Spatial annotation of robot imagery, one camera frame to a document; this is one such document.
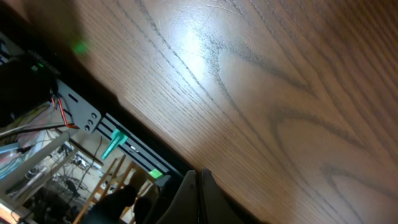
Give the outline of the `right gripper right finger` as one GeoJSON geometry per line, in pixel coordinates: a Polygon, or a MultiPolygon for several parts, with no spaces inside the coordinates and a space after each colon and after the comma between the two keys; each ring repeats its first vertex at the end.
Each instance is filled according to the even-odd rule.
{"type": "Polygon", "coordinates": [[[243,224],[229,206],[222,190],[213,178],[210,170],[199,173],[200,221],[204,224],[243,224]]]}

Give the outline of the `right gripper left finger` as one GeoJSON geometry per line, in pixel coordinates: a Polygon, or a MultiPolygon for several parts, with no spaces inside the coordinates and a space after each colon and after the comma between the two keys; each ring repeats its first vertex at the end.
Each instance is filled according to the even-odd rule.
{"type": "Polygon", "coordinates": [[[197,173],[187,172],[170,206],[159,218],[157,224],[197,224],[198,187],[197,173]]]}

